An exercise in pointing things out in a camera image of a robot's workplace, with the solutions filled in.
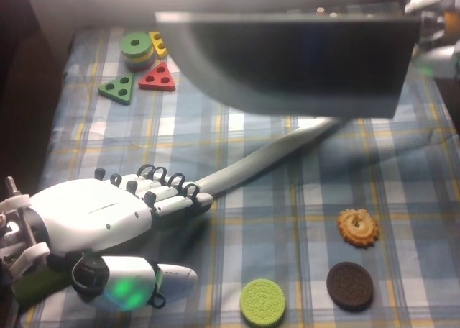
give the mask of stacked round block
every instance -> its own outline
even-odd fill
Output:
[[[127,68],[133,73],[147,70],[155,62],[152,40],[147,33],[125,35],[121,41],[121,52]]]

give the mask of golden brown cookie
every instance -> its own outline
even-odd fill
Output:
[[[373,245],[379,237],[379,227],[367,210],[346,209],[340,212],[339,231],[344,240],[357,247]]]

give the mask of tablecloth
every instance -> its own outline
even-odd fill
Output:
[[[310,117],[247,114],[203,95],[164,60],[176,91],[140,91],[129,106],[97,94],[127,73],[126,30],[75,36],[41,187],[74,178],[135,172],[144,163],[198,180]],[[198,286],[164,309],[108,314],[72,288],[25,312],[22,327],[240,327],[246,283],[269,278],[286,298],[283,327],[460,327],[460,142],[435,83],[411,70],[393,120],[345,123],[216,200],[187,227],[152,239],[150,260],[191,267]],[[343,241],[337,217],[367,209],[380,226],[374,247]],[[374,281],[366,311],[339,309],[326,290],[341,261]]]

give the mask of dark background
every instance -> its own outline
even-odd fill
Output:
[[[61,74],[28,1],[0,0],[0,200],[6,176],[14,176],[23,193],[37,192]],[[460,85],[445,80],[438,87],[459,129]]]

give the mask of yellow block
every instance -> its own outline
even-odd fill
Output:
[[[145,55],[141,56],[141,57],[138,57],[138,58],[129,58],[125,55],[124,56],[124,60],[126,62],[129,62],[129,63],[141,63],[141,62],[144,62],[145,60],[148,60],[151,56],[153,55],[153,47],[152,49],[150,49],[150,51],[148,53],[146,53]]]
[[[150,39],[152,40],[153,46],[157,51],[157,54],[160,58],[163,58],[167,55],[167,50],[165,44],[163,43],[163,39],[161,39],[159,32],[149,32]]]

